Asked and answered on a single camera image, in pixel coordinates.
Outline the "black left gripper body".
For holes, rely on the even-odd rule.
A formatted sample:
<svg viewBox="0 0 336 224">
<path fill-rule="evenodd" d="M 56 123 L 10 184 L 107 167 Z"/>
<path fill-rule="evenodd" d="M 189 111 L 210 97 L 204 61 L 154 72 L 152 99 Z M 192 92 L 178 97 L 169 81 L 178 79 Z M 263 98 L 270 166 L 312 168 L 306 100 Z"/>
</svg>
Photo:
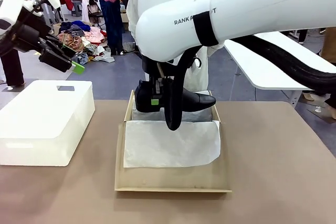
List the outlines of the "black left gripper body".
<svg viewBox="0 0 336 224">
<path fill-rule="evenodd" d="M 31 50 L 41 52 L 42 47 L 39 44 L 40 39 L 44 38 L 49 33 L 49 26 L 45 24 L 30 27 L 24 24 L 15 25 L 12 29 L 13 33 L 13 47 L 21 52 L 28 52 Z"/>
</svg>

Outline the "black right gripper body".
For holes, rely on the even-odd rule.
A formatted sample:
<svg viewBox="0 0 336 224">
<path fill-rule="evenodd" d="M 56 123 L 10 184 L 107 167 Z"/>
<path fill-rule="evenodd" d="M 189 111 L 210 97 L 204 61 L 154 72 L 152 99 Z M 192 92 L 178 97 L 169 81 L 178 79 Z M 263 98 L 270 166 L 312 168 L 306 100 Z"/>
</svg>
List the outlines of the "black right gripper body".
<svg viewBox="0 0 336 224">
<path fill-rule="evenodd" d="M 170 62 L 158 62 L 146 56 L 142 56 L 142 68 L 145 73 L 153 78 L 183 79 L 182 72 L 179 71 L 178 65 L 173 65 Z"/>
</svg>

